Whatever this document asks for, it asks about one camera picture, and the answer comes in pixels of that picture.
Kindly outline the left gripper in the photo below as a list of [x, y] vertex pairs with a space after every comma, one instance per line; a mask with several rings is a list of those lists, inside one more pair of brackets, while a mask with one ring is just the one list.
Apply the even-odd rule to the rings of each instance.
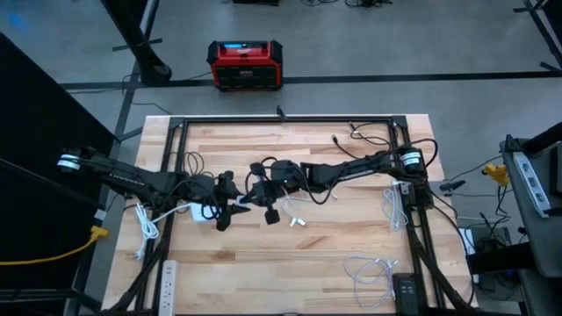
[[[219, 207], [225, 207], [228, 200], [236, 200], [240, 196], [240, 191], [234, 183], [234, 172], [225, 171], [218, 176], [218, 182], [215, 184], [213, 194], [218, 202]], [[250, 208], [246, 206], [231, 205], [231, 211], [224, 210], [220, 213], [216, 221], [216, 229], [224, 232], [231, 225], [232, 215], [249, 212]]]

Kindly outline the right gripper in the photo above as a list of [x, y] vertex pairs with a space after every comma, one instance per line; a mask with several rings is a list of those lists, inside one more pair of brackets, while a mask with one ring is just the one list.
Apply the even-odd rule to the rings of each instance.
[[[244, 197], [244, 203], [271, 208], [277, 199], [284, 195], [282, 187], [283, 184], [281, 182], [273, 180], [254, 183], [251, 191]], [[268, 225], [273, 225], [280, 221], [279, 213], [276, 209], [268, 209], [264, 217]]]

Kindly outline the white USB charging hub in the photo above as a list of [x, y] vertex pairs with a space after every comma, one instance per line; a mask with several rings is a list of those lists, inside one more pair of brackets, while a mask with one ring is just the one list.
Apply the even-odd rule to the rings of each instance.
[[189, 209], [191, 217], [196, 223], [208, 223], [216, 220], [217, 216], [220, 215], [220, 209], [212, 205], [191, 203]]

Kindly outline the white power strip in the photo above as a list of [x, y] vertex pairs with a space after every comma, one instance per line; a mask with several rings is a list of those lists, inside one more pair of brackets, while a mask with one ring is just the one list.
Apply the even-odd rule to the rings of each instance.
[[175, 260], [166, 260], [163, 263], [158, 316], [175, 316], [178, 267], [179, 264]]

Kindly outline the red and black jobsite radio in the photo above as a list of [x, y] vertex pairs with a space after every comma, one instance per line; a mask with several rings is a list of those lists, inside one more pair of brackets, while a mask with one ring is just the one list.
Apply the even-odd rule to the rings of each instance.
[[279, 90], [283, 46], [276, 40], [213, 41], [207, 50], [214, 86], [222, 91]]

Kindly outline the black stand pole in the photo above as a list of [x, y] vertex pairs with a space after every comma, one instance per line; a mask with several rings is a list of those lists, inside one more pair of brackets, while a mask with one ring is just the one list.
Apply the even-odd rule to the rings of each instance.
[[172, 75], [171, 69], [157, 56], [141, 28], [148, 0], [100, 0], [100, 2], [133, 53], [140, 68], [141, 82], [151, 86], [167, 83]]

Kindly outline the black clamp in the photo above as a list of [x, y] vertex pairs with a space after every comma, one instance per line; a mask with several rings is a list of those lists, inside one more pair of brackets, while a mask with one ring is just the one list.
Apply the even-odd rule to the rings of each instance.
[[438, 185], [438, 189], [441, 192], [451, 193], [465, 184], [466, 184], [466, 180], [443, 181], [441, 184]]

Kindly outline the black curtain partition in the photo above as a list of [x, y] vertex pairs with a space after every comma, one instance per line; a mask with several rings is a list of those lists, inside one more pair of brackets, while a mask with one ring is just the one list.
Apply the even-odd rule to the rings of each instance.
[[0, 290], [62, 289], [101, 209], [97, 182], [57, 167], [64, 150], [108, 155], [113, 134], [0, 32]]

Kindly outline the yellow plug connector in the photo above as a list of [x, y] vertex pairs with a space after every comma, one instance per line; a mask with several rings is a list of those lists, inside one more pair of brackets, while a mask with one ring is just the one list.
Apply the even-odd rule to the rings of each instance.
[[508, 187], [510, 184], [510, 177], [508, 175], [507, 167], [503, 164], [495, 165], [488, 163], [482, 169], [482, 174], [490, 176], [501, 187]]

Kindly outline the grey power strip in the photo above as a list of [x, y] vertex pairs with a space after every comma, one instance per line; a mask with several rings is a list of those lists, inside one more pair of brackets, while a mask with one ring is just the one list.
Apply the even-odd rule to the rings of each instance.
[[550, 200], [545, 194], [544, 188], [530, 160], [523, 152], [514, 152], [513, 160], [526, 186], [527, 192], [530, 195], [535, 211], [541, 218], [549, 218], [549, 210], [551, 209]]

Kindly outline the grey cart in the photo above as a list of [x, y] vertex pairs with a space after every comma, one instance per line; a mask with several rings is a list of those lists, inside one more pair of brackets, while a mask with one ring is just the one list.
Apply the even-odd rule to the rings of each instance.
[[[549, 218], [541, 218], [513, 160], [523, 152], [550, 200]], [[562, 316], [562, 122], [530, 139], [507, 135], [503, 161], [532, 253], [532, 268], [523, 268], [523, 297], [530, 316]]]

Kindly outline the black floor stand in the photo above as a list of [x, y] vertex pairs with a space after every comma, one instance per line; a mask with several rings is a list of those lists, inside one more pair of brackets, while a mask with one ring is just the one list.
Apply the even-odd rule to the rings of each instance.
[[544, 21], [539, 16], [539, 11], [543, 9], [544, 4], [548, 0], [522, 0], [522, 7], [516, 7], [512, 10], [513, 13], [527, 13], [530, 15], [533, 23], [542, 36], [546, 46], [548, 47], [551, 55], [558, 64], [557, 67], [552, 66], [546, 62], [541, 61], [539, 66], [545, 70], [551, 71], [557, 75], [562, 75], [562, 51], [558, 48], [558, 43], [552, 37], [551, 32], [547, 28]]

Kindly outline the black aluminium table frame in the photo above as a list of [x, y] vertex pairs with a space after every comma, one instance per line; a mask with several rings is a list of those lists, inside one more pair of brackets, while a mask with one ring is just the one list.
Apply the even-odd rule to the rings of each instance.
[[[350, 138], [349, 118], [189, 118], [176, 129], [169, 122], [158, 116], [145, 120], [134, 164], [173, 170], [180, 151], [198, 152], [204, 169], [232, 171], [240, 189], [252, 184], [254, 162], [337, 164], [378, 150], [374, 143]], [[406, 232], [392, 230], [392, 208], [383, 202], [391, 182], [385, 175], [362, 177], [336, 186], [332, 198], [318, 195], [314, 201], [296, 193], [277, 203], [280, 220], [274, 225], [257, 207], [234, 216], [223, 232], [196, 223], [189, 213], [173, 215], [173, 312], [393, 312], [393, 298], [374, 260], [393, 262], [397, 272], [412, 271], [413, 261]]]

